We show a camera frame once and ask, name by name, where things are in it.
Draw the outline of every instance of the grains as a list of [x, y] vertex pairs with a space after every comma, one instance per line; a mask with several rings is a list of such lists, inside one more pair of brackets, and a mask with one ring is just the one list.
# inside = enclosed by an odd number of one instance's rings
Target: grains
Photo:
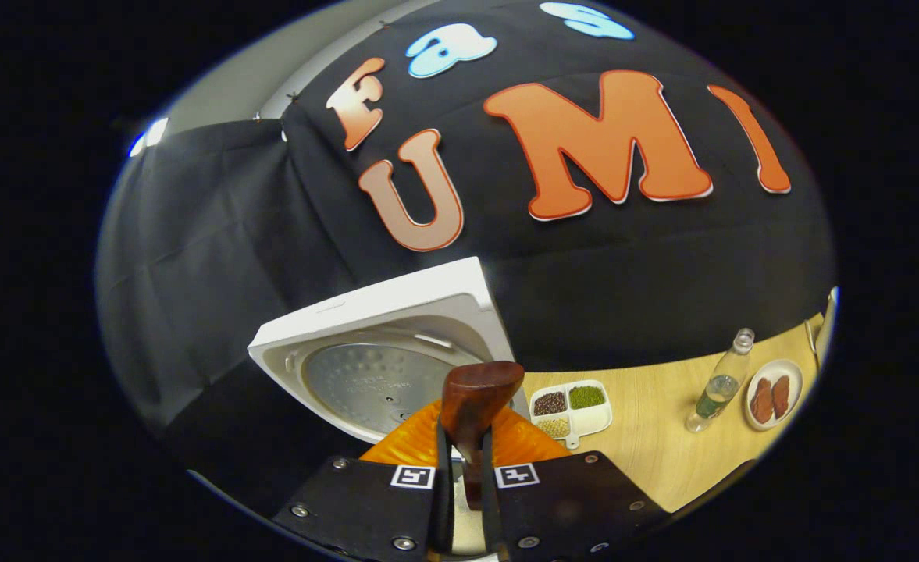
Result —
[[570, 433], [570, 422], [566, 418], [541, 421], [538, 423], [538, 427], [553, 439], [566, 437]]
[[549, 392], [535, 399], [532, 407], [533, 416], [556, 414], [567, 409], [567, 399], [562, 392]]
[[574, 410], [605, 403], [605, 395], [595, 386], [578, 386], [570, 390], [570, 407]]

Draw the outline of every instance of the screw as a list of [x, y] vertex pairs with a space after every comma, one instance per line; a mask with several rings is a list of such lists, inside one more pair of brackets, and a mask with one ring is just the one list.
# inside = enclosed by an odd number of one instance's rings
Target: screw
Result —
[[414, 550], [416, 546], [417, 543], [407, 537], [397, 537], [394, 539], [394, 548], [397, 550]]

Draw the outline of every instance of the letter cutout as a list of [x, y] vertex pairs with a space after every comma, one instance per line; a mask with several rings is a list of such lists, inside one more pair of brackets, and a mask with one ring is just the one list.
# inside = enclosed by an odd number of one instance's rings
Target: letter cutout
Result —
[[431, 197], [435, 218], [427, 224], [414, 222], [404, 209], [391, 180], [394, 165], [388, 160], [380, 160], [369, 166], [358, 178], [359, 187], [372, 197], [372, 203], [383, 219], [386, 230], [400, 245], [417, 252], [444, 248], [462, 231], [462, 203], [438, 155], [437, 147], [441, 138], [437, 130], [425, 129], [407, 139], [397, 153], [400, 160], [414, 165], [424, 189]]
[[754, 155], [758, 158], [758, 182], [761, 183], [761, 187], [768, 193], [792, 191], [789, 175], [782, 169], [782, 164], [778, 161], [768, 135], [751, 113], [751, 106], [743, 98], [726, 88], [713, 85], [706, 86], [706, 88], [730, 108], [734, 117], [740, 122], [740, 126], [744, 128], [747, 139], [751, 141], [751, 148], [754, 149]]
[[362, 143], [383, 118], [383, 110], [365, 107], [366, 100], [375, 102], [383, 97], [383, 85], [375, 76], [369, 76], [383, 67], [385, 61], [371, 58], [352, 72], [327, 98], [327, 109], [333, 109], [344, 127], [344, 149], [351, 152]]
[[452, 68], [458, 61], [487, 56], [497, 47], [497, 39], [480, 35], [473, 26], [453, 23], [426, 33], [407, 47], [414, 57], [407, 73], [414, 78], [431, 78]]
[[539, 4], [539, 8], [549, 15], [567, 18], [563, 21], [567, 27], [591, 37], [612, 37], [624, 41], [636, 38], [636, 35], [625, 26], [587, 6], [566, 2], [544, 2]]
[[493, 94], [484, 111], [504, 117], [522, 145], [536, 196], [532, 217], [555, 220], [587, 212], [591, 192], [574, 185], [563, 157], [571, 158], [613, 203], [629, 194], [633, 146], [645, 172], [640, 191], [654, 201], [712, 193], [688, 139], [663, 97], [659, 80], [631, 70], [601, 75], [601, 114], [595, 119], [542, 84], [521, 84]]

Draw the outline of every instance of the orange letter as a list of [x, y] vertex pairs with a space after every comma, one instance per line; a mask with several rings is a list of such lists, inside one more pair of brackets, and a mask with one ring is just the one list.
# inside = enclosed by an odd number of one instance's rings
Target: orange letter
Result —
[[546, 221], [591, 208], [591, 193], [574, 185], [563, 156], [573, 159], [613, 203], [622, 203], [636, 144], [646, 168], [640, 191], [649, 199], [712, 193], [712, 178], [695, 161], [659, 80], [615, 70], [601, 75], [599, 87], [598, 119], [542, 84], [513, 86], [484, 102], [488, 114], [507, 119], [525, 151], [536, 189], [529, 214]]
[[394, 165], [389, 161], [380, 160], [369, 166], [369, 170], [358, 178], [359, 187], [372, 197], [372, 203], [390, 235], [400, 245], [418, 252], [444, 248], [462, 231], [462, 203], [459, 203], [455, 186], [438, 156], [441, 138], [437, 130], [425, 129], [407, 139], [397, 153], [400, 160], [414, 165], [424, 189], [431, 196], [435, 218], [428, 224], [417, 224], [403, 208], [394, 182], [390, 180]]
[[341, 126], [344, 127], [344, 148], [348, 152], [355, 150], [383, 118], [383, 110], [369, 111], [362, 102], [378, 101], [383, 97], [383, 85], [379, 79], [367, 75], [381, 69], [384, 63], [385, 61], [379, 58], [363, 62], [362, 66], [352, 72], [351, 76], [334, 90], [331, 97], [327, 98], [327, 109], [333, 109], [334, 113], [337, 113]]
[[733, 112], [733, 115], [740, 121], [740, 125], [747, 133], [747, 138], [751, 141], [751, 148], [758, 157], [758, 181], [761, 187], [765, 188], [768, 193], [788, 193], [792, 189], [789, 184], [789, 176], [786, 175], [782, 165], [778, 162], [778, 156], [775, 149], [768, 142], [768, 136], [765, 135], [758, 120], [751, 113], [751, 106], [737, 94], [721, 88], [719, 86], [706, 86], [712, 95], [719, 98], [719, 101], [726, 104]]

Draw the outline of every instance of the wooden handle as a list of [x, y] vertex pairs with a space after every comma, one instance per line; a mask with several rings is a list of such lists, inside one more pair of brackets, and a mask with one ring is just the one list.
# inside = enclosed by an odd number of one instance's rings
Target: wooden handle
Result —
[[525, 369], [512, 361], [463, 365], [445, 377], [439, 421], [463, 456], [463, 481], [470, 509], [480, 509], [483, 434], [514, 397], [524, 378]]

